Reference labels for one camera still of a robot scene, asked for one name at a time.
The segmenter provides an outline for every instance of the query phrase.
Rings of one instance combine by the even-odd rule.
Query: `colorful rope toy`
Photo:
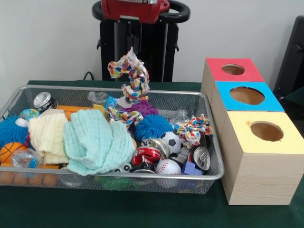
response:
[[[129,128],[132,123],[134,123],[136,126],[140,121],[143,120],[143,116],[137,111],[124,112],[117,111],[113,108],[107,108],[106,112],[110,118],[113,118],[115,121],[123,122],[127,128]]]
[[[209,125],[209,119],[201,114],[200,117],[192,116],[191,120],[179,126],[177,134],[181,143],[188,149],[200,143],[201,135],[213,135],[213,129]]]
[[[130,85],[123,84],[122,90],[126,102],[136,104],[140,100],[147,100],[148,97],[143,96],[149,91],[149,74],[135,53],[133,47],[131,50],[121,57],[118,62],[110,62],[108,70],[111,78],[119,78],[123,74],[129,74]]]

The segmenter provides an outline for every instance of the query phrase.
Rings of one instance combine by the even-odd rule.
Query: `white wall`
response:
[[[0,101],[31,79],[79,80],[88,70],[101,79],[96,1],[0,1]],[[303,0],[183,2],[191,18],[179,25],[174,81],[200,82],[206,57],[250,57],[274,86]]]
[[[185,0],[174,81],[201,81],[207,57],[250,57],[273,88],[303,0]]]

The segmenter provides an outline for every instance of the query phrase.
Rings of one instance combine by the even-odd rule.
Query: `baseball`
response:
[[[157,174],[181,174],[180,166],[170,159],[161,160],[156,166]],[[168,189],[177,186],[178,179],[156,179],[156,183],[161,187]]]

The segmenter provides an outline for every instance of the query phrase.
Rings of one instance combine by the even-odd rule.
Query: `towel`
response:
[[[30,142],[44,157],[44,165],[68,163],[63,150],[63,129],[66,122],[66,115],[63,113],[30,119],[28,125]]]
[[[134,145],[122,122],[108,123],[99,110],[80,110],[65,123],[64,143],[68,168],[80,175],[105,173],[128,163]]]

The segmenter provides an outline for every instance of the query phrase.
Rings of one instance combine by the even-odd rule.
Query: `black cable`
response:
[[[95,79],[94,79],[93,74],[92,74],[90,71],[86,72],[86,74],[85,74],[85,76],[84,76],[84,79],[83,79],[83,80],[86,80],[87,75],[90,75],[90,76],[91,76],[92,81],[94,81],[94,80],[95,80]]]

